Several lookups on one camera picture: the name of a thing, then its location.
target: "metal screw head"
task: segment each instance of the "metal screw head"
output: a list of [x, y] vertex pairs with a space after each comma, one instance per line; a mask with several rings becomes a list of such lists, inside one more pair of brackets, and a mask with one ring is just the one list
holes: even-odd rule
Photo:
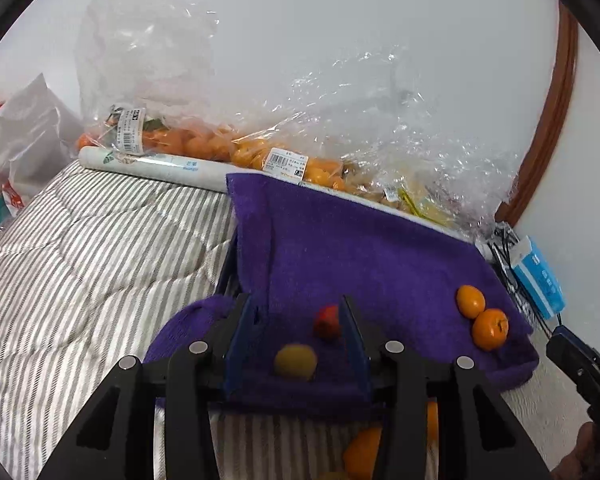
[[123, 370], [129, 370], [129, 368], [133, 368], [136, 366], [136, 358], [132, 355], [125, 355], [120, 361], [118, 361], [118, 366]]
[[474, 360], [470, 357], [467, 357], [466, 355], [461, 355], [456, 361], [456, 363], [458, 363], [458, 366], [461, 367], [463, 370], [471, 370], [471, 368], [473, 368], [475, 364]]
[[203, 354], [207, 351], [209, 345], [204, 341], [194, 341], [189, 345], [189, 352], [192, 354]]
[[399, 354], [404, 350], [404, 345], [400, 341], [387, 341], [384, 345], [387, 352], [392, 354]]

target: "blue gripper pad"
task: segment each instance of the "blue gripper pad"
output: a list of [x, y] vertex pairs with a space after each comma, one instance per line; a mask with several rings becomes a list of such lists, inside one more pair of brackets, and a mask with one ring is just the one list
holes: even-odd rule
[[260, 329], [264, 326], [263, 314], [263, 312], [258, 312], [255, 301], [250, 296], [244, 303], [238, 326], [224, 358], [222, 389], [227, 398], [240, 386], [242, 365], [249, 354], [251, 343], [257, 339]]
[[351, 315], [344, 299], [338, 304], [338, 320], [347, 349], [347, 359], [353, 368], [356, 382], [365, 400], [371, 401], [371, 371], [369, 358], [366, 355], [360, 331]]

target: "clear plastic wrap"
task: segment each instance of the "clear plastic wrap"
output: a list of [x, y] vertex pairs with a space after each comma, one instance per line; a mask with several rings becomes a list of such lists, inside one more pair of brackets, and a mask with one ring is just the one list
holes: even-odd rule
[[245, 97], [214, 86], [218, 20], [188, 1], [91, 3], [77, 49], [80, 145], [230, 162], [488, 233], [518, 157], [436, 131], [406, 49], [340, 53], [286, 90]]

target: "red fruit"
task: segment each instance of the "red fruit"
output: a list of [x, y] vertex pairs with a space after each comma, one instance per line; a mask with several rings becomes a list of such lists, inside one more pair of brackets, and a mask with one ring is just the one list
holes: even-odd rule
[[337, 305], [328, 305], [318, 311], [314, 320], [314, 335], [324, 341], [333, 341], [340, 337]]

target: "striped mattress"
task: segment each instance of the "striped mattress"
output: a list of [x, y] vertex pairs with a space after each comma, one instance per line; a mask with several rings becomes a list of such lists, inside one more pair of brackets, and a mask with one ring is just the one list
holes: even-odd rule
[[[223, 194], [77, 162], [23, 211], [0, 240], [0, 461], [15, 480], [36, 478], [121, 356], [144, 357], [175, 312], [213, 293], [234, 223]], [[553, 402], [565, 386], [550, 366], [542, 360], [506, 398], [551, 464], [580, 418]], [[155, 421], [154, 476], [164, 478], [159, 408]], [[361, 425], [213, 413], [211, 427], [221, 478], [309, 480], [342, 469]], [[429, 449], [428, 478], [435, 464]]]

